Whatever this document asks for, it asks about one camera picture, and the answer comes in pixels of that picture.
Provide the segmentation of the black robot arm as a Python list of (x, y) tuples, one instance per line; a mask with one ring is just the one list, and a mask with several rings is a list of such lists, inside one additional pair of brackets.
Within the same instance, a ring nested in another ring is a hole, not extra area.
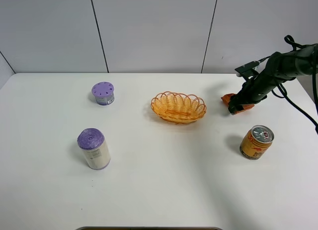
[(305, 45), (302, 49), (288, 53), (275, 52), (268, 57), (265, 68), (258, 73), (254, 70), (260, 62), (253, 61), (236, 68), (236, 72), (245, 79), (241, 90), (228, 101), (228, 110), (237, 114), (248, 106), (258, 104), (267, 98), (278, 85), (298, 76), (309, 76), (317, 72), (318, 58), (314, 51), (318, 45)]

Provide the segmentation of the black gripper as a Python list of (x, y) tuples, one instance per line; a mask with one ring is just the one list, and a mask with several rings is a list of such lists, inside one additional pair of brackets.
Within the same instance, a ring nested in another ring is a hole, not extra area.
[(267, 94), (276, 86), (278, 71), (262, 71), (257, 76), (246, 79), (238, 94), (229, 97), (228, 110), (235, 115), (241, 112), (241, 106), (257, 104), (266, 98)]

